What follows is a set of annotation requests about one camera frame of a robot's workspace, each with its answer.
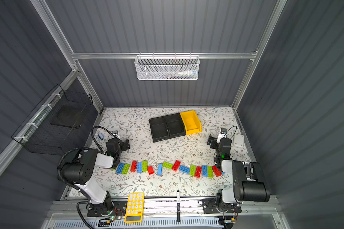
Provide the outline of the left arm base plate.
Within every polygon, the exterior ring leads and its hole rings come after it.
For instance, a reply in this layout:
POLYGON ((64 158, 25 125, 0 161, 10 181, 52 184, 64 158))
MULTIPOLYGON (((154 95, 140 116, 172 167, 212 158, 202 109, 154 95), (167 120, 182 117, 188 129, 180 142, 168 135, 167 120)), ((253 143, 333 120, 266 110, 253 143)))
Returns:
POLYGON ((122 217, 125 215, 125 209, 127 208, 127 201, 116 200, 109 204, 87 204, 87 216, 88 217, 122 217))

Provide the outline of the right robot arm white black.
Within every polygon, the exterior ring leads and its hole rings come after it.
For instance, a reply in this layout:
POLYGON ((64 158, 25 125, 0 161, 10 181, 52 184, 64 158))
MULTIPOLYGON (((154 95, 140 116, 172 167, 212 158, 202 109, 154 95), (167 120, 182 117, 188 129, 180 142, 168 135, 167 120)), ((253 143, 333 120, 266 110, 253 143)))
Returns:
POLYGON ((245 201, 268 202, 270 191, 266 179, 257 162, 243 162, 231 158, 232 139, 226 135, 209 136, 207 145, 215 150, 214 163, 206 169, 207 174, 220 177, 223 174, 231 176, 231 186, 220 189, 213 199, 204 199, 203 207, 206 214, 239 213, 240 205, 245 201))

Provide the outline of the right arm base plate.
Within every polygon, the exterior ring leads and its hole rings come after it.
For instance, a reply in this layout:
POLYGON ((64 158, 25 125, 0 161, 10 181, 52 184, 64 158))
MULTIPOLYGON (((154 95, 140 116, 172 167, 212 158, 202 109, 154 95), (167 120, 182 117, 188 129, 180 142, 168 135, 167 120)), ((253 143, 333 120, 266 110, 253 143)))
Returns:
POLYGON ((203 207, 204 214, 238 214, 241 213, 241 206, 237 203, 219 202, 217 198, 204 198, 198 203, 203 207))

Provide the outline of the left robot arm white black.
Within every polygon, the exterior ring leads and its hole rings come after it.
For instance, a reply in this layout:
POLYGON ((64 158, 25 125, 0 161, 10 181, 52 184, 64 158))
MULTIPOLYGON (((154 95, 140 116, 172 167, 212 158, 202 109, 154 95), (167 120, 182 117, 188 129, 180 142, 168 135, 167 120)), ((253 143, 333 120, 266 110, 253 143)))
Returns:
POLYGON ((121 153, 130 149, 130 141, 121 140, 117 131, 111 132, 102 126, 92 127, 90 135, 97 147, 74 148, 64 153, 57 165, 57 175, 66 185, 87 198, 85 204, 89 210, 106 216, 112 214, 115 207, 110 194, 93 177, 93 171, 95 167, 117 169, 121 153), (106 142, 105 151, 96 140, 94 131, 98 128, 111 136, 106 142))

